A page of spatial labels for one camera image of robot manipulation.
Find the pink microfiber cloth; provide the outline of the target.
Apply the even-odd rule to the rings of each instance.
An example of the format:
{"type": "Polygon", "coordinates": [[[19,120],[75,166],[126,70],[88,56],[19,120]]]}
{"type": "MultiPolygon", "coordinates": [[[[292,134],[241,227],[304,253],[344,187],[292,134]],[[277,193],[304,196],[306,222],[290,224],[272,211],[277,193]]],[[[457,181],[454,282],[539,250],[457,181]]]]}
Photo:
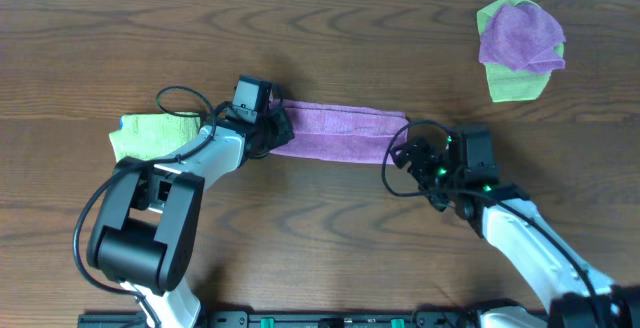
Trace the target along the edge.
{"type": "Polygon", "coordinates": [[[294,139],[273,149],[276,155],[322,161],[380,164],[390,143],[407,141],[403,112],[367,107],[282,102],[294,139]]]}

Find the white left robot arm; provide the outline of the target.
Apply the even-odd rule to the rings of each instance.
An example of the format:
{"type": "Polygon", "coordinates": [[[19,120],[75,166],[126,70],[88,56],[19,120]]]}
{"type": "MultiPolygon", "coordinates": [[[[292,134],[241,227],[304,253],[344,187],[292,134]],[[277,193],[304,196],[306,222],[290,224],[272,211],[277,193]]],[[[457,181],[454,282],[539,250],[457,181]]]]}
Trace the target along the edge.
{"type": "Polygon", "coordinates": [[[228,105],[195,138],[149,161],[126,157],[90,198],[98,204],[86,261],[134,297],[150,327],[194,327],[201,302],[188,286],[204,192],[247,160],[294,137],[280,105],[263,112],[228,105]]]}

